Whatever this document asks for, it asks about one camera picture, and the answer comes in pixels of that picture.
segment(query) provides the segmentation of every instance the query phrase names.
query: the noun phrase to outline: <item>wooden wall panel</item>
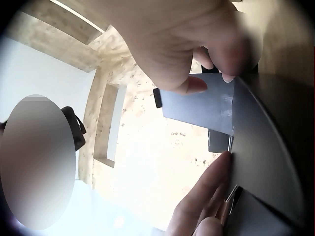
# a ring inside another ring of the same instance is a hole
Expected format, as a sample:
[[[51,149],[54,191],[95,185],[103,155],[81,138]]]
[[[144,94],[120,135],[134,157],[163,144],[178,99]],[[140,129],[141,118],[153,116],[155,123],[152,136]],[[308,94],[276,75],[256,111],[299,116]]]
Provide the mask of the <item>wooden wall panel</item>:
[[[99,37],[102,32],[49,0],[35,0],[26,4],[21,11],[65,32],[84,44]]]

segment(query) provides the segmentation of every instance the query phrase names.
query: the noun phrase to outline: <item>wood grain texture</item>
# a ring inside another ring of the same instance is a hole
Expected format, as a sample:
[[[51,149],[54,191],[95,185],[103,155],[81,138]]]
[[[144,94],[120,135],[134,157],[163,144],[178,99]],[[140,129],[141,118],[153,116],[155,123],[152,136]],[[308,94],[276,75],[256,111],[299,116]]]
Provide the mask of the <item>wood grain texture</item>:
[[[114,168],[114,162],[107,159],[107,148],[117,92],[117,87],[107,84],[100,108],[94,145],[94,159],[112,168]]]
[[[35,0],[21,8],[21,11],[65,32],[78,41],[89,44],[102,32],[49,0]]]
[[[83,124],[86,129],[84,138],[86,144],[79,150],[79,179],[92,186],[93,183],[93,155],[98,119],[104,91],[107,85],[106,73],[101,67],[96,70],[94,80],[86,104]]]
[[[102,61],[96,50],[21,11],[10,22],[5,36],[87,73],[95,70]]]
[[[72,10],[78,12],[84,18],[91,21],[93,24],[106,31],[109,23],[105,16],[95,12],[91,2],[88,0],[58,0],[60,3],[70,7]]]

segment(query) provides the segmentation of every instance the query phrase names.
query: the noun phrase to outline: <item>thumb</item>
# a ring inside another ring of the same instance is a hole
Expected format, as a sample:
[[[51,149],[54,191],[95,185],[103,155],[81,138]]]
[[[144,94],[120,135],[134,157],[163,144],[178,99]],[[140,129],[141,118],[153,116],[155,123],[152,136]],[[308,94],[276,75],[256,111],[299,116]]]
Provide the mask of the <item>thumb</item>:
[[[241,12],[223,7],[225,13],[216,19],[203,39],[213,64],[222,74],[238,76],[249,66],[251,59],[250,43],[242,25]]]
[[[220,221],[214,217],[207,217],[196,229],[195,236],[221,236],[223,228]]]
[[[180,94],[207,90],[207,84],[202,79],[189,75],[193,46],[191,50],[183,50],[168,43],[169,41],[161,39],[159,42],[150,43],[155,45],[154,47],[133,42],[128,46],[139,67],[159,89]]]

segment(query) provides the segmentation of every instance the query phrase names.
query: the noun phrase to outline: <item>finger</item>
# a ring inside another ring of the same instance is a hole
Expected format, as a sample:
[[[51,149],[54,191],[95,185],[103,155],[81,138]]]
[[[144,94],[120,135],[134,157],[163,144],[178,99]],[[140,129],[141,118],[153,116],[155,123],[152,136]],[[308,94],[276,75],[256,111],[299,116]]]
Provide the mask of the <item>finger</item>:
[[[200,214],[216,189],[228,178],[230,153],[222,153],[202,174],[191,191],[176,206],[168,227],[169,235],[187,235],[194,232]]]
[[[222,183],[217,190],[215,191],[213,197],[210,199],[208,206],[206,206],[200,215],[200,218],[197,223],[197,227],[200,224],[200,222],[207,218],[207,217],[216,217],[220,219],[221,213],[219,212],[221,209],[221,206],[225,203],[225,194],[228,187],[228,179],[224,183]]]
[[[130,44],[129,49],[139,67],[159,89],[179,94],[207,90],[207,84],[203,80],[189,75],[193,49],[183,50],[179,45],[190,43],[176,40],[176,43],[169,45],[169,41],[173,42],[173,39],[165,42],[165,39],[157,38],[154,47]]]
[[[193,58],[198,61],[204,68],[210,70],[213,69],[214,65],[209,57],[206,54],[203,47],[197,47],[194,49]]]
[[[232,204],[232,201],[228,201],[228,202],[223,202],[221,205],[220,205],[220,208],[218,209],[217,211],[217,214],[216,214],[216,218],[220,220],[221,224],[224,225],[225,222],[226,222],[226,219],[230,213],[230,209],[231,209],[231,204]]]
[[[188,76],[188,78],[177,88],[173,89],[174,92],[179,94],[201,93],[208,89],[207,84],[202,80],[194,76]]]
[[[222,73],[222,78],[225,83],[230,83],[234,80],[235,76],[229,76],[227,74]]]
[[[231,2],[227,2],[218,10],[222,15],[200,34],[202,39],[198,39],[207,46],[213,64],[220,71],[237,76],[248,66],[250,45],[238,21],[237,11],[231,5]]]
[[[223,228],[220,221],[213,217],[205,218],[196,229],[196,236],[221,236]]]

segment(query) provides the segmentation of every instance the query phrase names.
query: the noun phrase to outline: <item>white wall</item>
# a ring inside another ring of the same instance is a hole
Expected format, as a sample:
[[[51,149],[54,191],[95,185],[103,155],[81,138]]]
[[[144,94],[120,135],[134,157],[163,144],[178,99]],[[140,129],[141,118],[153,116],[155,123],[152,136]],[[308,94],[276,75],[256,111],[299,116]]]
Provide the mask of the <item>white wall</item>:
[[[0,52],[1,122],[20,100],[32,94],[43,95],[60,108],[71,106],[83,121],[95,71],[86,73],[8,38],[2,39]]]
[[[118,89],[117,98],[115,101],[111,129],[109,131],[108,146],[107,146],[107,159],[115,161],[117,139],[120,125],[121,112],[123,110],[123,102],[125,101],[127,87]]]

